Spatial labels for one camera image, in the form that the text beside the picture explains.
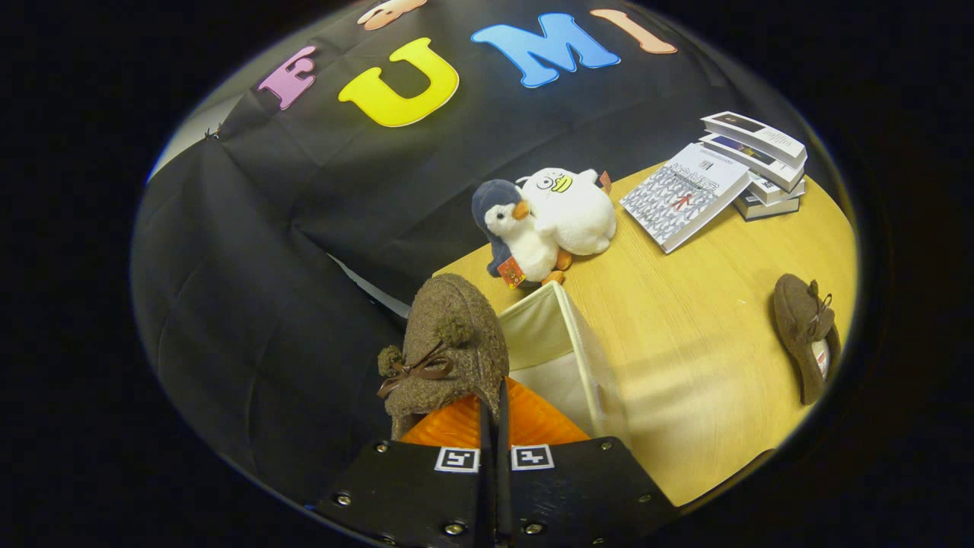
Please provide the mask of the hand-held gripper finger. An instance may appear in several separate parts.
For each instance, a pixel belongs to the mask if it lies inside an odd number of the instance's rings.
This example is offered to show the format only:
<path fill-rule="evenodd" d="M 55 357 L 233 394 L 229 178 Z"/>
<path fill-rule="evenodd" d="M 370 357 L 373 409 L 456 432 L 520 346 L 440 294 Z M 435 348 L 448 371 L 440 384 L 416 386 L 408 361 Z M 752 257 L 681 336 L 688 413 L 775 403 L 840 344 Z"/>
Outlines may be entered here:
<path fill-rule="evenodd" d="M 496 497 L 486 406 L 474 425 L 479 448 L 370 441 L 320 497 L 317 517 L 377 547 L 491 547 Z"/>
<path fill-rule="evenodd" d="M 617 437 L 553 443 L 570 421 L 505 381 L 498 439 L 498 533 L 511 547 L 633 547 L 677 507 Z"/>

